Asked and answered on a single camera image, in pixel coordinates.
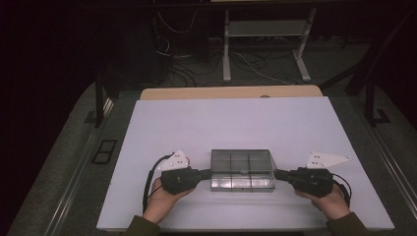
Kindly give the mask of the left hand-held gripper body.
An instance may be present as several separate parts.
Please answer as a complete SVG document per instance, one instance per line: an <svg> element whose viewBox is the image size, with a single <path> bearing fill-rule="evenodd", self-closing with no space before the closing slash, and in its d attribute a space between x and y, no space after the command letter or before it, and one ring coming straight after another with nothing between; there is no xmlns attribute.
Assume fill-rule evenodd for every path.
<svg viewBox="0 0 417 236"><path fill-rule="evenodd" d="M172 153L157 166L162 188L171 195L192 190L201 181L201 173L190 166L190 160L182 150Z"/></svg>

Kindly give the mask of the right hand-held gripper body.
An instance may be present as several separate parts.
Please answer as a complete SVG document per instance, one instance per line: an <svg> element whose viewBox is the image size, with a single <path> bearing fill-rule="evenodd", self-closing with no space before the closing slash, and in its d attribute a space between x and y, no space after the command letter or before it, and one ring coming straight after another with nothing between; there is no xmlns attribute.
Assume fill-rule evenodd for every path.
<svg viewBox="0 0 417 236"><path fill-rule="evenodd" d="M328 168L348 162L350 156L311 151L305 167L290 170L288 182L295 190L322 198L331 193L334 184L342 190L344 198L351 197L351 188L339 175L331 173Z"/></svg>

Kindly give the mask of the clear grey compartment box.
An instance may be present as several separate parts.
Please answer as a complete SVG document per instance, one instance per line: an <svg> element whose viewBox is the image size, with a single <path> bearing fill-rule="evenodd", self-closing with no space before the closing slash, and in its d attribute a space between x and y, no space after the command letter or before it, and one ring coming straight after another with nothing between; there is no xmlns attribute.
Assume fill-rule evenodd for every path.
<svg viewBox="0 0 417 236"><path fill-rule="evenodd" d="M213 149L210 189L213 192L273 192L275 169L268 149Z"/></svg>

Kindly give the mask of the person's left hand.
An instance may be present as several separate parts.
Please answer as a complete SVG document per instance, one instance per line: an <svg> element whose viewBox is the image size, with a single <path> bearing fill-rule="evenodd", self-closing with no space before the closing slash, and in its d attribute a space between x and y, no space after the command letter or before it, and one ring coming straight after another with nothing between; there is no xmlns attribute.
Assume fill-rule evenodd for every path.
<svg viewBox="0 0 417 236"><path fill-rule="evenodd" d="M154 224L160 223L171 212L179 200L192 192L193 190L188 190L177 195L171 195L162 188L160 179L155 179L152 184L148 207L143 213L142 218Z"/></svg>

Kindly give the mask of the person's right hand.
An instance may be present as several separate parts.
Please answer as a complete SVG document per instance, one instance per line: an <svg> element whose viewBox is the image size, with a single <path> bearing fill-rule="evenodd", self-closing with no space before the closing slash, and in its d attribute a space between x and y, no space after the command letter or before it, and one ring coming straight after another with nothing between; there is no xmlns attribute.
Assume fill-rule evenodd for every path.
<svg viewBox="0 0 417 236"><path fill-rule="evenodd" d="M312 205L319 209L328 220L340 219L351 213L349 206L344 200L341 190L334 185L330 194L318 198L304 192L295 190L294 193L311 201Z"/></svg>

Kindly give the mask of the white board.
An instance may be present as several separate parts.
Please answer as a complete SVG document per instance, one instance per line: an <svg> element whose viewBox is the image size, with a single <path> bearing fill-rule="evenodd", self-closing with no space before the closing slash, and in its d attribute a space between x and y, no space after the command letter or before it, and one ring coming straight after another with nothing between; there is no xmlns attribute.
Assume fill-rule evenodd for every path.
<svg viewBox="0 0 417 236"><path fill-rule="evenodd" d="M110 181L98 228L126 229L141 214L148 173L162 156L183 150L194 168L210 166L216 148L270 151L276 165L295 169L312 152L347 157L331 172L352 190L352 210L370 229L393 224L328 98L140 100L136 103ZM209 182L180 200L161 226L166 231L286 231L319 229L325 217L292 187L270 193L214 192Z"/></svg>

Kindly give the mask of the grey metal stand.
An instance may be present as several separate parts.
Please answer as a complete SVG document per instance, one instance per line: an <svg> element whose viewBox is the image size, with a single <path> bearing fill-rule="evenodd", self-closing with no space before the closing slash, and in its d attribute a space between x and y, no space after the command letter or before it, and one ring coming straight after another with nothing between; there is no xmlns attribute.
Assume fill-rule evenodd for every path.
<svg viewBox="0 0 417 236"><path fill-rule="evenodd" d="M229 39L231 37L262 37L262 36L300 36L300 44L292 52L294 61L304 82L311 77L303 61L303 52L313 26L317 9L311 8L306 20L274 20L274 21L231 21L230 12L224 13L224 38L222 70L223 80L231 82Z"/></svg>

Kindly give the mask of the aluminium rail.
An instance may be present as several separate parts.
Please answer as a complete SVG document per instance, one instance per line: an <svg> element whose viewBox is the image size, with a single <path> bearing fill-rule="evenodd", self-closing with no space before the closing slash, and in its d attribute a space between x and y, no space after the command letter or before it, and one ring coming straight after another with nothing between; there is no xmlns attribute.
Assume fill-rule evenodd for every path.
<svg viewBox="0 0 417 236"><path fill-rule="evenodd" d="M372 119L360 110L371 149L380 163L370 167L377 190L385 199L391 198L391 206L396 205L394 198L398 197L417 219L417 131L407 122L402 124L402 118L389 118L382 109L377 113L378 117Z"/></svg>
<svg viewBox="0 0 417 236"><path fill-rule="evenodd" d="M102 129L95 124L96 104L81 98L42 167L49 190L58 196L42 236L57 236L79 191L89 157Z"/></svg>

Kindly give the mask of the black stand post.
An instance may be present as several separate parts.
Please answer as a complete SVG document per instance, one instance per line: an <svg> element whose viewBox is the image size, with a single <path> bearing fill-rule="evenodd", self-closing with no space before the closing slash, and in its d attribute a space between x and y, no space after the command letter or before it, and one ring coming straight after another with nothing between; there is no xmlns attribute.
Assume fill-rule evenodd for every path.
<svg viewBox="0 0 417 236"><path fill-rule="evenodd" d="M390 122L387 114L382 109L375 107L375 93L376 83L369 80L366 83L365 118L372 127Z"/></svg>
<svg viewBox="0 0 417 236"><path fill-rule="evenodd" d="M94 97L95 97L95 109L90 111L85 122L94 124L95 128L98 128L104 119L104 101L103 101L103 85L102 76L97 73L94 80Z"/></svg>

